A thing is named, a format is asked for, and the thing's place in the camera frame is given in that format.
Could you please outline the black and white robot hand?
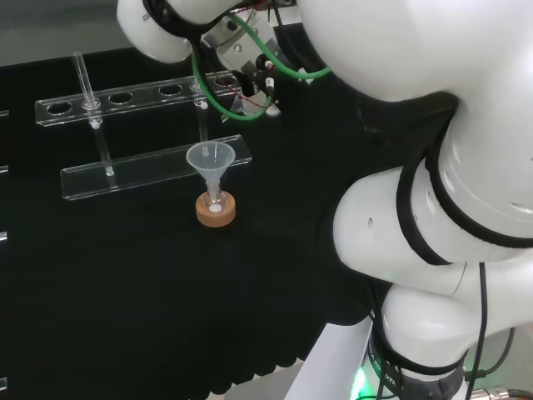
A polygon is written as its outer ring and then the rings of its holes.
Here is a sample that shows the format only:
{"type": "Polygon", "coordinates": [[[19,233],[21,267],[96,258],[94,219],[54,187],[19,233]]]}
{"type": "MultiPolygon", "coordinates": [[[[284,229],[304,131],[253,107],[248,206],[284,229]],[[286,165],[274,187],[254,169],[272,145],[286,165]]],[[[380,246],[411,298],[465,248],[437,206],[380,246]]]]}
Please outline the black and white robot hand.
{"type": "Polygon", "coordinates": [[[281,113],[294,119],[313,80],[293,77],[279,66],[299,74],[321,67],[303,30],[273,12],[247,10],[238,17],[253,35],[225,16],[202,37],[195,76],[202,78],[207,101],[224,119],[248,122],[281,113]]]}

